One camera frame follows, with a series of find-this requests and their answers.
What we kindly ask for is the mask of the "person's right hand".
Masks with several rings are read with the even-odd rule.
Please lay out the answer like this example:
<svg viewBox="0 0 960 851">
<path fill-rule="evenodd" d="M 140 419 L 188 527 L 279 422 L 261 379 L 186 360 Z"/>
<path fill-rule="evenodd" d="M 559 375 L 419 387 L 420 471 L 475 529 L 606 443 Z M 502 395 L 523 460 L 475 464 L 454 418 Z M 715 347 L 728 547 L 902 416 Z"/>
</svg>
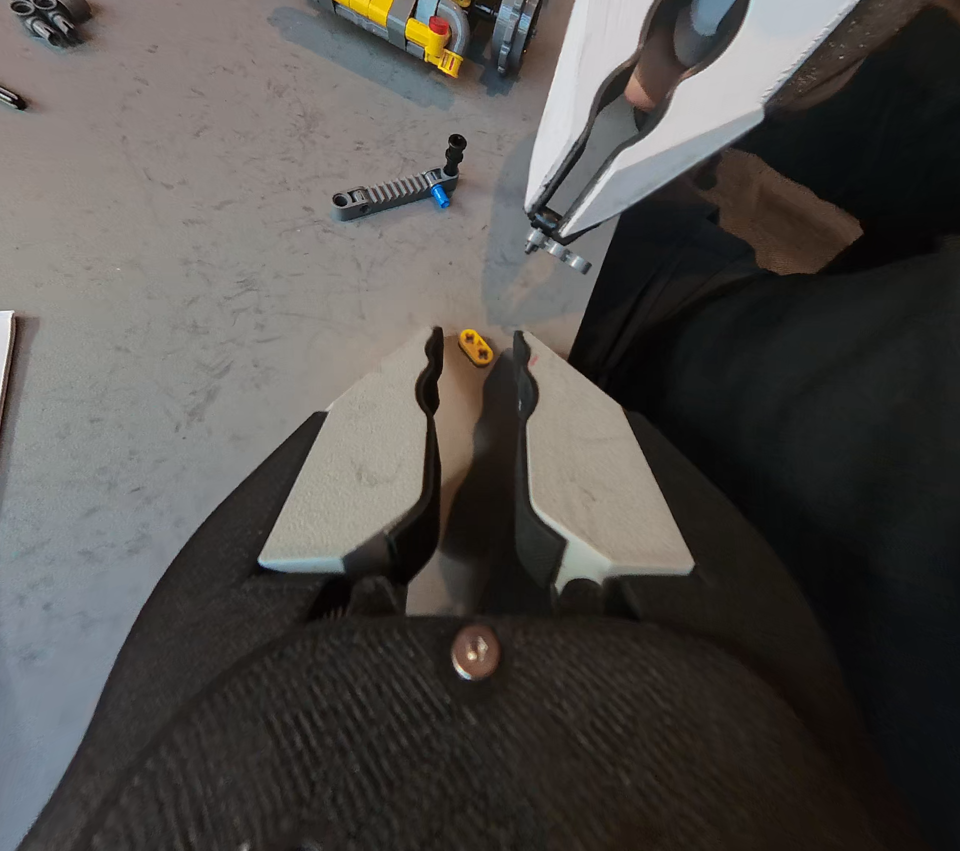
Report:
<svg viewBox="0 0 960 851">
<path fill-rule="evenodd" d="M 650 113 L 675 86 L 686 68 L 677 59 L 672 26 L 652 31 L 642 44 L 625 98 L 635 109 Z"/>
</svg>

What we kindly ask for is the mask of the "grey desk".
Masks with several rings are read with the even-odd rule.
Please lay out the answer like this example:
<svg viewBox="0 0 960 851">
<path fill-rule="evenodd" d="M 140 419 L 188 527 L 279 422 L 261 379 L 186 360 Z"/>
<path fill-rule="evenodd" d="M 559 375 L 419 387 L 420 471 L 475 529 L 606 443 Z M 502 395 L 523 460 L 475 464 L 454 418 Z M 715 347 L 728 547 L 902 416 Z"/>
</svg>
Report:
<svg viewBox="0 0 960 851">
<path fill-rule="evenodd" d="M 2 8 L 2 849 L 78 748 L 141 606 L 309 413 L 425 325 L 567 351 L 590 298 L 521 202 L 572 0 L 459 78 L 305 0 L 88 0 L 59 53 Z M 335 193 L 444 168 L 339 222 Z"/>
</svg>

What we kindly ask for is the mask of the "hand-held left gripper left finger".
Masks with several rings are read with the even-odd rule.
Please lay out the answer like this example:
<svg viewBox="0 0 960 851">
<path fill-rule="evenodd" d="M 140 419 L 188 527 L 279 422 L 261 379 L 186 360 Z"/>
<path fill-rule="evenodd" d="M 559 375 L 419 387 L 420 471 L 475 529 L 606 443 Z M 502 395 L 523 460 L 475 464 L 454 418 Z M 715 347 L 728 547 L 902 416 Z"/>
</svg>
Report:
<svg viewBox="0 0 960 851">
<path fill-rule="evenodd" d="M 436 547 L 416 524 L 434 495 L 443 332 L 423 327 L 330 403 L 260 568 L 406 583 Z"/>
</svg>

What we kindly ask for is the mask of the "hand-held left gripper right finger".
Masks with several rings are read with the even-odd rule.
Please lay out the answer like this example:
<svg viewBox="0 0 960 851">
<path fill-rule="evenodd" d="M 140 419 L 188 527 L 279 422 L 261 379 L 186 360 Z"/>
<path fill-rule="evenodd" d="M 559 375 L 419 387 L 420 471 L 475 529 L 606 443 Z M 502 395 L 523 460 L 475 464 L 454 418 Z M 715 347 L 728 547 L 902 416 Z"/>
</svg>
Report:
<svg viewBox="0 0 960 851">
<path fill-rule="evenodd" d="M 694 557 L 622 406 L 529 331 L 513 336 L 515 553 L 552 613 L 624 613 Z"/>
</svg>

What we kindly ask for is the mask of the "building instruction booklet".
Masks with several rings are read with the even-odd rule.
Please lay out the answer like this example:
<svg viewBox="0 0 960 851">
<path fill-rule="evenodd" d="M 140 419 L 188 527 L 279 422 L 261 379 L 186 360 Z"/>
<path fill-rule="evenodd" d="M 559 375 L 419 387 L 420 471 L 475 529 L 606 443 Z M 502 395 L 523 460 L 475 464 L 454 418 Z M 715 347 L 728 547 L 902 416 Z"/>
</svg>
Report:
<svg viewBox="0 0 960 851">
<path fill-rule="evenodd" d="M 11 367 L 14 356 L 18 328 L 18 319 L 15 311 L 11 309 L 1 311 L 1 391 L 0 391 L 0 412 L 1 429 L 3 429 L 3 419 L 6 408 L 7 390 L 11 374 Z"/>
</svg>

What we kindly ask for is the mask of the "grey gear rack piece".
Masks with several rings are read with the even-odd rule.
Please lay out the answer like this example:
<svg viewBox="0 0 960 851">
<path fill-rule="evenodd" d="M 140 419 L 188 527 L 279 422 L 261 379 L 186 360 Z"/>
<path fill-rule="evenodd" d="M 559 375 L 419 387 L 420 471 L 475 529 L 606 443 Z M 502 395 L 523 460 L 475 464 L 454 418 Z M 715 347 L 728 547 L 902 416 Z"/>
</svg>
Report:
<svg viewBox="0 0 960 851">
<path fill-rule="evenodd" d="M 332 195 L 330 215 L 333 221 L 357 221 L 422 200 L 445 209 L 450 207 L 459 177 L 459 172 L 449 174 L 434 167 L 376 185 L 355 185 Z"/>
</svg>

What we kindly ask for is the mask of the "person's black clothing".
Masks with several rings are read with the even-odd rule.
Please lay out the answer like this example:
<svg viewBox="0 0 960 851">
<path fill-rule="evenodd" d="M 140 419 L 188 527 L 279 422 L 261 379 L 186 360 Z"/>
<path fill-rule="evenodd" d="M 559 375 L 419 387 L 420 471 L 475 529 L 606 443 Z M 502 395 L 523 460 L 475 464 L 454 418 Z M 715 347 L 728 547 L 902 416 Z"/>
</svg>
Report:
<svg viewBox="0 0 960 851">
<path fill-rule="evenodd" d="M 959 835 L 959 29 L 927 6 L 737 149 L 861 235 L 779 275 L 675 182 L 619 216 L 570 363 L 773 546 L 937 849 Z"/>
</svg>

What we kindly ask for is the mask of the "small black connector assembly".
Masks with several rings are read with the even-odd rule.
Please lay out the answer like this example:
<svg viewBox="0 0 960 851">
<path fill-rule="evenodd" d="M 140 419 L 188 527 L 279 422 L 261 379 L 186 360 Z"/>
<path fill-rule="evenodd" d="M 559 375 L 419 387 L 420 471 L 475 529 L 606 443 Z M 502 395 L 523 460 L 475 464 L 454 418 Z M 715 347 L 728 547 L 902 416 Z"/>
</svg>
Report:
<svg viewBox="0 0 960 851">
<path fill-rule="evenodd" d="M 562 243 L 558 238 L 563 217 L 556 211 L 544 207 L 531 211 L 527 215 L 531 229 L 526 236 L 524 253 L 531 255 L 539 250 L 553 256 L 570 269 L 586 275 L 592 268 L 592 263 L 575 253 L 570 245 Z"/>
</svg>

